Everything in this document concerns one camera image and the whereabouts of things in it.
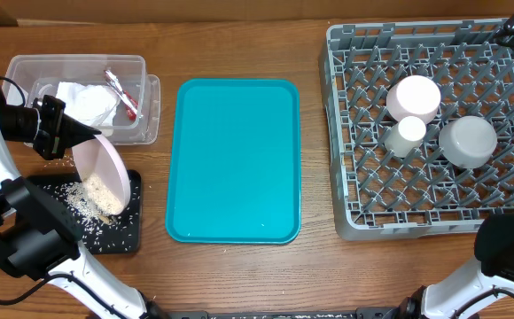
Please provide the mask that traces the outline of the red snack wrapper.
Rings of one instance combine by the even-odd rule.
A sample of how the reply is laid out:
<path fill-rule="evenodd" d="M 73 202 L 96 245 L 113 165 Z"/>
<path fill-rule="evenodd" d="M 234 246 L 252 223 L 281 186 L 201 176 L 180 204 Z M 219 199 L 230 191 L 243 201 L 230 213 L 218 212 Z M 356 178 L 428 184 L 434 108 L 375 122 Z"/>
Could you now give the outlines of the red snack wrapper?
<path fill-rule="evenodd" d="M 122 87 L 118 77 L 109 68 L 104 70 L 104 78 L 107 85 L 125 105 L 128 118 L 134 121 L 138 115 L 138 102 Z"/>

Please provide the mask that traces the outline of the white cup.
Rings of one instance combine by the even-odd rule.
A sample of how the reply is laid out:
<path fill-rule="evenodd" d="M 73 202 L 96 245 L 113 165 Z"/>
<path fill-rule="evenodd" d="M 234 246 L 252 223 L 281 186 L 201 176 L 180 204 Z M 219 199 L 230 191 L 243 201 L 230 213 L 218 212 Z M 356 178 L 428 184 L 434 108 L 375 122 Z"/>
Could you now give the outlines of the white cup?
<path fill-rule="evenodd" d="M 388 151 L 392 151 L 395 157 L 405 158 L 420 146 L 425 134 L 425 123 L 415 116 L 408 116 L 391 128 L 384 146 Z"/>

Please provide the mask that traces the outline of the white napkin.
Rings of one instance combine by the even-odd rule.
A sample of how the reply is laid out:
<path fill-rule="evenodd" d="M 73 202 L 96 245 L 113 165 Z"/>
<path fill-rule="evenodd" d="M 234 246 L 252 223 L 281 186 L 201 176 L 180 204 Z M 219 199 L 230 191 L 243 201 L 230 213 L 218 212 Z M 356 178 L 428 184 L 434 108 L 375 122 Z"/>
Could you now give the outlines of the white napkin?
<path fill-rule="evenodd" d="M 56 98 L 66 104 L 65 114 L 90 127 L 113 125 L 119 96 L 108 86 L 60 82 Z"/>

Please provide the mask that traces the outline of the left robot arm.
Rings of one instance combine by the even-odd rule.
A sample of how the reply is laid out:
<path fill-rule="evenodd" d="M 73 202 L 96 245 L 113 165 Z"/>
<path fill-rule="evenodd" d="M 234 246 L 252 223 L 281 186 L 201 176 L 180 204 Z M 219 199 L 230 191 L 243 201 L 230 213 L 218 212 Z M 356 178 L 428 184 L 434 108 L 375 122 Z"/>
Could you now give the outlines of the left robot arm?
<path fill-rule="evenodd" d="M 35 286 L 12 300 L 25 300 L 46 284 L 67 292 L 100 318 L 165 318 L 154 300 L 107 270 L 85 247 L 72 213 L 17 169 L 8 142 L 30 143 L 45 160 L 72 149 L 82 180 L 97 177 L 124 205 L 130 180 L 121 156 L 95 128 L 65 113 L 60 99 L 46 95 L 31 106 L 8 104 L 0 76 L 0 269 L 27 276 Z"/>

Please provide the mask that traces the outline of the grey bowl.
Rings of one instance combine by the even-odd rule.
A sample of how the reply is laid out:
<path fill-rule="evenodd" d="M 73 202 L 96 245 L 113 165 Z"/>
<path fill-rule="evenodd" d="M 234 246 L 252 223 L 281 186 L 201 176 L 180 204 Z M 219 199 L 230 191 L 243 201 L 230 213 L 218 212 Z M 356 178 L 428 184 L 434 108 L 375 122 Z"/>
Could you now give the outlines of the grey bowl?
<path fill-rule="evenodd" d="M 447 124 L 439 134 L 442 155 L 454 166 L 474 169 L 484 166 L 497 146 L 494 127 L 483 118 L 464 116 Z"/>

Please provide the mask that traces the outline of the large white plate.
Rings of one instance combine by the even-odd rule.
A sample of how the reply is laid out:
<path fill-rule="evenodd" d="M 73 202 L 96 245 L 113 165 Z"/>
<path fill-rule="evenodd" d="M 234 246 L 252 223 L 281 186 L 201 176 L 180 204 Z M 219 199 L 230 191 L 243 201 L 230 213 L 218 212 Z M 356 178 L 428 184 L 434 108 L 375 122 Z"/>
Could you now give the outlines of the large white plate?
<path fill-rule="evenodd" d="M 121 214 L 129 204 L 130 180 L 124 162 L 103 135 L 72 148 L 84 194 L 102 214 Z"/>

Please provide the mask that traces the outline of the small pink bowl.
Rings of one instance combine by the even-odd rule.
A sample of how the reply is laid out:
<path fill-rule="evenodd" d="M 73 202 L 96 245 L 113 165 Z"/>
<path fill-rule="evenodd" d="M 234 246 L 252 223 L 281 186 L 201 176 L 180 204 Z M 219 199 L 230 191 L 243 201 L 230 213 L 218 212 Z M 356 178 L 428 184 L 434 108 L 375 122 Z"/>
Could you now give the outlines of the small pink bowl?
<path fill-rule="evenodd" d="M 396 121 L 414 116 L 429 124 L 438 113 L 440 101 L 440 89 L 432 79 L 411 75 L 390 88 L 385 107 Z"/>

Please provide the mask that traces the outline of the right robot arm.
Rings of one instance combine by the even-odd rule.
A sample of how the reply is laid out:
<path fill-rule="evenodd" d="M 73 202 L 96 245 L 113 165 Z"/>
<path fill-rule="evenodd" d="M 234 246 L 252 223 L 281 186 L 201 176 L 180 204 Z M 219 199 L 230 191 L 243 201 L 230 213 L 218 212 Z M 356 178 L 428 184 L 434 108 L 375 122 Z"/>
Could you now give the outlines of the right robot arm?
<path fill-rule="evenodd" d="M 493 35 L 514 51 L 514 14 Z M 504 297 L 514 299 L 514 214 L 494 214 L 481 224 L 474 257 L 446 279 L 422 286 L 385 318 L 477 318 Z"/>

